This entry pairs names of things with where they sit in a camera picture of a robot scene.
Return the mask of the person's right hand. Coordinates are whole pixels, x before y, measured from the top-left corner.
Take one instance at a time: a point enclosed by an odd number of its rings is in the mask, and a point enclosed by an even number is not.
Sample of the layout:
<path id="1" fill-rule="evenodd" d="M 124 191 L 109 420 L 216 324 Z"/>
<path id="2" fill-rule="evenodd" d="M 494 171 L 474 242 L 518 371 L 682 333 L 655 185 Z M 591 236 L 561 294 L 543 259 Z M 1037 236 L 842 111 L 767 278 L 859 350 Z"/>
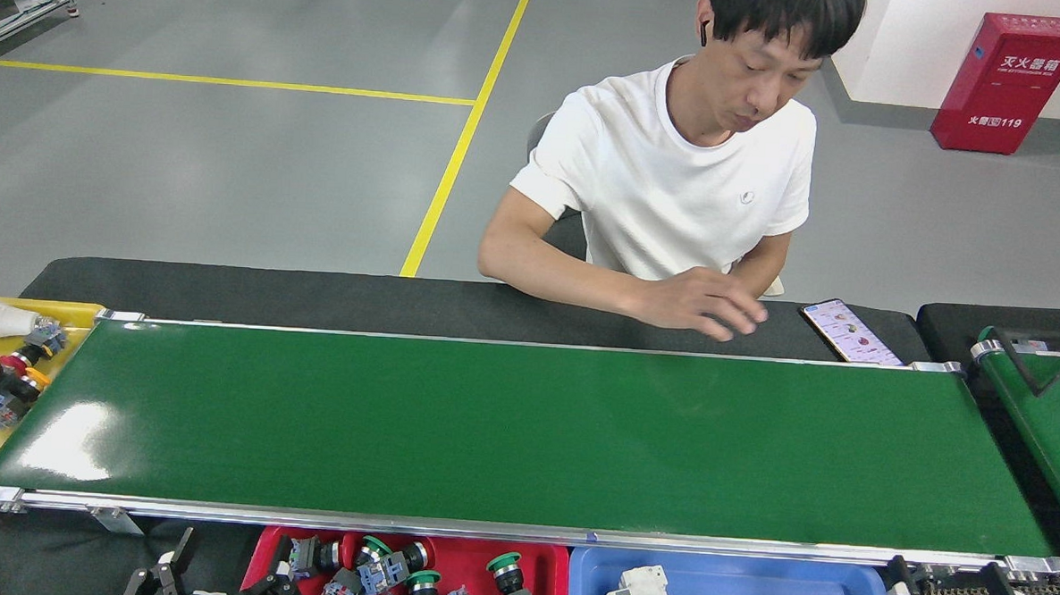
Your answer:
<path id="1" fill-rule="evenodd" d="M 723 343 L 756 332 L 767 321 L 767 313 L 743 281 L 705 267 L 643 281 L 628 310 L 642 323 L 696 331 Z"/>

